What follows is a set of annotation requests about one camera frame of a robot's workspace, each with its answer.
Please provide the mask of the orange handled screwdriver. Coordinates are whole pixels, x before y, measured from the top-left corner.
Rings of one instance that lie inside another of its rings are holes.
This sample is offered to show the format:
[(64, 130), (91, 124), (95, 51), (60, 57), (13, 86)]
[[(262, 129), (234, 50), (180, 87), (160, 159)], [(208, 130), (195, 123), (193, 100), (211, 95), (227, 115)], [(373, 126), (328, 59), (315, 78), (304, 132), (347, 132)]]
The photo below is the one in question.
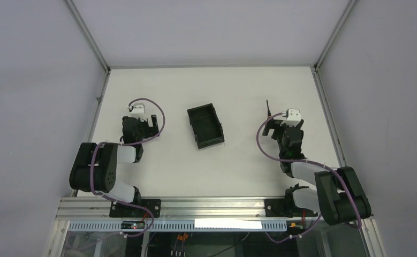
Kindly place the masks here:
[(266, 105), (267, 105), (267, 117), (271, 117), (271, 111), (270, 111), (270, 108), (269, 108), (268, 100), (266, 100)]

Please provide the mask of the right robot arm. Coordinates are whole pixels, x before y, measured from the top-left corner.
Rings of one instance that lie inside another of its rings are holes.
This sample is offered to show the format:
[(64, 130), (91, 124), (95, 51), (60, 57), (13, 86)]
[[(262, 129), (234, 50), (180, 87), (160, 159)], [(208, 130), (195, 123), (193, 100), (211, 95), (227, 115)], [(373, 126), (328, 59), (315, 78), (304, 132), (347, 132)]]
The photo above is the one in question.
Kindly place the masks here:
[(281, 170), (289, 177), (315, 186), (315, 189), (300, 187), (290, 191), (295, 207), (321, 214), (329, 225), (356, 221), (356, 228), (361, 228), (362, 220), (371, 217), (372, 209), (355, 170), (349, 166), (335, 169), (306, 158), (301, 149), (303, 123), (301, 120), (289, 126), (269, 116), (260, 125), (257, 135), (267, 136), (272, 130), (271, 137), (278, 143), (279, 156), (268, 153), (265, 156), (279, 162)]

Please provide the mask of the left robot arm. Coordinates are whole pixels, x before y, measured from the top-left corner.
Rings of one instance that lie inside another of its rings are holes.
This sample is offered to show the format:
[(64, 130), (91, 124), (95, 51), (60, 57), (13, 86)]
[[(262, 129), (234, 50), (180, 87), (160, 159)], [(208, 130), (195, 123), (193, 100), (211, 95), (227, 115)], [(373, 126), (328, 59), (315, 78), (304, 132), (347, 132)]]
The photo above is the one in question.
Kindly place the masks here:
[(157, 136), (159, 132), (156, 115), (151, 115), (151, 122), (150, 126), (147, 119), (124, 116), (122, 139), (126, 145), (83, 142), (70, 172), (71, 189), (142, 206), (139, 189), (117, 179), (117, 164), (140, 162), (143, 156), (140, 142)]

